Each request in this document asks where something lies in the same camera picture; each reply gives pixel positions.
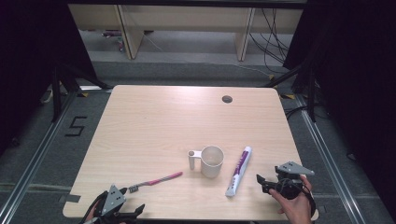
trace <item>cup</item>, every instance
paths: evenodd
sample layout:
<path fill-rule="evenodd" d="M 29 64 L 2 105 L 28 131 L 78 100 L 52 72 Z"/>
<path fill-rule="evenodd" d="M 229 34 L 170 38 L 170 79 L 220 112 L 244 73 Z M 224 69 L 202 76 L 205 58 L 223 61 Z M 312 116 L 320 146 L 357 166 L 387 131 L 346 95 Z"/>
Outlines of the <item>cup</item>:
<path fill-rule="evenodd" d="M 214 178 L 220 173 L 224 153 L 219 147 L 205 147 L 202 151 L 189 151 L 190 169 L 195 167 L 195 159 L 201 159 L 201 173 Z"/>

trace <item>table hole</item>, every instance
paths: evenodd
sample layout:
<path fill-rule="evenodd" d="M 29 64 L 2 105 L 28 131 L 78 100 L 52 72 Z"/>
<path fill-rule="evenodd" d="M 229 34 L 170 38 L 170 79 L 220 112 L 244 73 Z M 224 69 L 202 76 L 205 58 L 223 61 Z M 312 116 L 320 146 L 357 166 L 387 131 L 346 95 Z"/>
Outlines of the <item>table hole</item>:
<path fill-rule="evenodd" d="M 229 95 L 225 95 L 222 97 L 222 101 L 226 104 L 229 104 L 230 102 L 233 101 L 233 97 L 229 96 Z"/>

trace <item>person's arm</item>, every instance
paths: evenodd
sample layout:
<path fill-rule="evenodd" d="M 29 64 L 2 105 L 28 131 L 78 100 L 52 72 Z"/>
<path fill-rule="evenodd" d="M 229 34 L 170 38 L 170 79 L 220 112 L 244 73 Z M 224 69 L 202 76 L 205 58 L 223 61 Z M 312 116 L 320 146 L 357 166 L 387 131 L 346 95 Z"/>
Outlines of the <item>person's arm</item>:
<path fill-rule="evenodd" d="M 305 176 L 301 176 L 305 187 L 311 191 L 312 186 Z M 311 205 L 308 198 L 301 192 L 295 199 L 288 200 L 274 189 L 269 190 L 270 194 L 282 206 L 279 214 L 285 213 L 291 224 L 311 224 Z"/>

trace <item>mug handle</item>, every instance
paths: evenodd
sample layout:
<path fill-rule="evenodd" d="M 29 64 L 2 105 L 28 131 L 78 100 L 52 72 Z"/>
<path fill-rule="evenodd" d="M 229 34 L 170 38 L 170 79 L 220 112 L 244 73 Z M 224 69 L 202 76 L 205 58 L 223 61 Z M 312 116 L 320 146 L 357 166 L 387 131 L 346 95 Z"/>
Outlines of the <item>mug handle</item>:
<path fill-rule="evenodd" d="M 195 167 L 195 159 L 201 159 L 202 151 L 189 151 L 189 163 L 190 169 L 193 170 Z"/>

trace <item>desk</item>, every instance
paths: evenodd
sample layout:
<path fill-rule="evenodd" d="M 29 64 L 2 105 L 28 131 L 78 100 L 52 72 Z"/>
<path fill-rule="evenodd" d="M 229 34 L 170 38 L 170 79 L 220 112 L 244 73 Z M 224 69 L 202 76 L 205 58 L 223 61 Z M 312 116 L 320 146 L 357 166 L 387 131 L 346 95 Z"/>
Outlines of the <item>desk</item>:
<path fill-rule="evenodd" d="M 225 95 L 233 98 L 231 103 L 222 101 Z M 189 166 L 188 151 L 207 145 L 221 147 L 225 154 L 214 179 Z M 253 153 L 230 199 L 224 193 L 245 146 Z M 274 167 L 286 161 L 301 164 L 273 89 L 117 86 L 70 192 L 81 196 L 79 202 L 66 203 L 64 215 L 83 217 L 111 184 L 120 189 L 182 171 L 176 179 L 127 192 L 120 211 L 145 203 L 139 218 L 283 220 L 277 202 L 262 193 L 256 174 L 276 181 Z"/>

